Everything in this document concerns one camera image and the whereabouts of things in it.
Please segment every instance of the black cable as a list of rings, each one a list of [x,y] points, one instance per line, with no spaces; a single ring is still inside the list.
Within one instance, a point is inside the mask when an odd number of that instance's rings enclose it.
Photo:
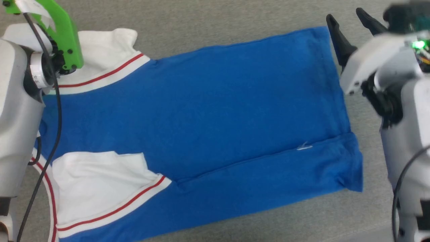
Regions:
[[[402,172],[400,173],[399,179],[397,180],[396,188],[394,189],[394,196],[393,196],[393,206],[391,207],[391,230],[393,232],[393,238],[394,242],[397,242],[397,233],[396,233],[396,206],[397,206],[397,200],[399,199],[399,191],[400,186],[402,185],[403,179],[405,178],[406,172],[409,170],[410,166],[414,161],[417,160],[417,158],[424,154],[428,149],[430,149],[430,145],[423,147],[420,149],[417,153],[415,153],[414,156],[406,163],[405,167],[403,168]]]
[[[40,154],[42,153],[42,139],[39,137],[36,138],[37,141],[37,153],[36,158],[34,158],[34,161],[29,161],[28,165],[35,165],[37,162],[39,162]]]
[[[31,207],[33,205],[34,199],[36,198],[37,191],[39,190],[40,184],[42,183],[42,180],[43,180],[43,176],[45,175],[46,170],[48,169],[48,166],[49,166],[49,164],[50,164],[50,162],[51,162],[51,160],[52,160],[52,158],[54,156],[54,153],[55,153],[55,151],[57,149],[57,146],[58,146],[58,143],[60,141],[60,136],[61,136],[61,115],[62,115],[61,114],[60,90],[59,90],[59,87],[58,87],[57,76],[56,76],[56,74],[54,72],[52,61],[51,61],[51,58],[49,56],[49,52],[46,49],[46,46],[43,44],[42,38],[40,37],[39,33],[37,32],[37,29],[35,28],[35,26],[33,24],[33,21],[31,20],[30,16],[27,13],[23,13],[23,15],[24,15],[25,20],[27,21],[27,23],[30,25],[31,30],[33,31],[34,35],[36,36],[37,41],[40,44],[40,47],[42,47],[43,53],[44,53],[44,55],[46,57],[46,62],[48,63],[49,70],[50,70],[50,72],[52,74],[52,78],[54,79],[54,89],[55,89],[55,96],[57,97],[57,108],[58,108],[58,128],[57,128],[57,137],[55,138],[54,146],[52,147],[51,153],[49,154],[48,159],[46,160],[46,164],[43,167],[42,172],[40,173],[40,176],[39,176],[39,179],[37,180],[37,183],[36,183],[36,186],[34,188],[33,194],[31,195],[30,201],[29,201],[28,206],[27,206],[27,210],[25,211],[24,217],[22,219],[21,226],[20,226],[19,231],[18,231],[18,237],[16,239],[16,242],[19,242],[21,240],[22,232],[24,231],[25,223],[27,222],[28,215],[30,213]]]

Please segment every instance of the white tag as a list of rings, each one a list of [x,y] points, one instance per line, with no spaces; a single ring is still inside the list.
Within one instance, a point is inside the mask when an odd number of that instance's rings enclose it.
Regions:
[[[48,11],[35,0],[16,0],[16,6],[21,12],[29,12],[41,15],[41,21],[48,29],[50,26],[55,31],[55,23]]]

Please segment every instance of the gray carpet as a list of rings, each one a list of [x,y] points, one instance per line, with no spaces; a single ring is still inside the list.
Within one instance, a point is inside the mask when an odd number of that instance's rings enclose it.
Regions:
[[[325,25],[332,13],[356,45],[371,37],[355,16],[362,7],[382,21],[389,0],[59,0],[79,30],[132,28],[135,48],[152,58],[209,45],[255,40],[293,30]],[[0,33],[23,22],[22,16],[0,14]],[[346,103],[351,126],[364,155],[364,192],[341,191],[297,204],[220,221],[148,239],[148,242],[339,241],[357,233],[386,227],[390,221],[391,188],[379,137],[380,120],[356,95]],[[27,170],[18,216],[22,217],[37,173]],[[46,192],[41,189],[30,214],[23,241],[45,242],[49,232]]]

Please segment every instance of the fabric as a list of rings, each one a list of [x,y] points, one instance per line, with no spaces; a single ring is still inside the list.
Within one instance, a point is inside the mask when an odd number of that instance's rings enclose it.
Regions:
[[[159,60],[134,53],[115,66],[62,85],[69,95],[55,158],[142,152],[172,183],[109,224],[57,224],[61,241],[132,241],[361,191],[362,157],[325,28]],[[44,101],[40,133],[51,147],[57,107],[53,96]]]
[[[117,28],[113,31],[79,31],[79,41],[81,44],[84,66],[74,73],[61,76],[59,83],[61,87],[79,86],[83,80],[90,81],[86,85],[93,89],[102,87],[97,79],[109,75],[112,79],[122,79],[124,76],[117,76],[110,71],[117,68],[118,63],[125,63],[130,60],[130,56],[137,53],[133,45],[137,38],[137,32],[127,28]],[[74,88],[76,92],[81,92],[79,88]],[[63,89],[61,94],[71,94],[72,89]]]
[[[112,208],[122,208],[121,203],[136,197],[136,191],[151,190],[139,196],[148,200],[170,184],[169,179],[148,170],[143,154],[71,152],[53,162],[52,174],[61,190],[59,224],[101,217],[116,210]],[[162,186],[154,186],[161,179]]]

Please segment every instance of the red stripe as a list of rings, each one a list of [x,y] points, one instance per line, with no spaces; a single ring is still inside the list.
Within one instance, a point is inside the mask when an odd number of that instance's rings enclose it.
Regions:
[[[39,169],[42,171],[43,170],[43,166],[38,162],[36,163],[36,165],[39,167]],[[55,237],[57,235],[57,211],[55,208],[55,198],[54,198],[54,190],[52,189],[52,184],[51,181],[48,178],[48,175],[45,173],[44,175],[46,183],[48,183],[48,187],[49,187],[49,193],[51,194],[51,202],[52,202],[52,215],[54,217],[54,229],[52,230],[52,240],[51,242],[55,242]]]
[[[115,73],[119,72],[119,71],[120,71],[120,70],[122,70],[124,67],[128,66],[130,63],[132,63],[133,61],[135,61],[135,60],[137,60],[137,59],[141,58],[142,56],[143,56],[143,53],[140,53],[140,54],[138,54],[137,56],[135,56],[135,57],[131,58],[131,60],[129,60],[129,61],[127,61],[126,63],[122,64],[120,67],[116,68],[115,70],[113,70],[113,71],[111,71],[111,72],[108,72],[108,73],[106,73],[106,74],[104,74],[104,75],[101,75],[101,76],[99,76],[98,78],[94,78],[94,79],[91,79],[91,80],[89,80],[89,81],[82,82],[82,83],[78,83],[78,84],[58,85],[58,87],[59,87],[59,88],[65,88],[65,87],[80,87],[80,86],[88,85],[88,84],[90,84],[90,83],[93,83],[93,82],[95,82],[95,81],[101,80],[101,79],[103,79],[103,78],[106,78],[106,77],[108,77],[108,76],[110,76],[110,75],[113,75],[113,74],[115,74]]]
[[[102,219],[104,219],[104,218],[107,218],[107,217],[109,217],[109,216],[111,216],[111,215],[113,215],[113,214],[116,214],[117,212],[119,212],[119,211],[121,211],[121,210],[123,210],[123,209],[125,209],[126,207],[128,207],[130,204],[132,204],[136,199],[138,199],[141,195],[143,195],[145,192],[147,192],[147,191],[149,191],[149,190],[151,190],[152,188],[154,188],[154,187],[156,187],[156,186],[158,186],[158,185],[160,185],[162,182],[163,182],[163,180],[164,180],[164,178],[165,178],[165,176],[163,176],[156,184],[154,184],[154,185],[152,185],[152,186],[150,186],[150,187],[148,187],[147,189],[145,189],[145,190],[143,190],[143,191],[141,191],[141,192],[139,192],[139,194],[137,194],[136,196],[134,196],[134,198],[132,198],[130,201],[128,201],[126,204],[124,204],[123,206],[121,206],[120,208],[117,208],[116,210],[114,210],[114,211],[112,211],[112,212],[110,212],[110,213],[108,213],[108,214],[105,214],[105,215],[103,215],[103,216],[101,216],[101,217],[98,217],[98,218],[95,218],[95,219],[91,219],[91,220],[87,220],[87,221],[82,221],[82,222],[79,222],[79,223],[75,223],[75,224],[73,224],[73,225],[70,225],[69,227],[66,227],[66,228],[58,228],[58,230],[59,231],[66,231],[66,230],[69,230],[69,229],[72,229],[72,228],[74,228],[74,227],[76,227],[76,226],[79,226],[79,225],[82,225],[82,224],[86,224],[86,223],[93,223],[93,222],[96,222],[96,221],[99,221],[99,220],[102,220]]]

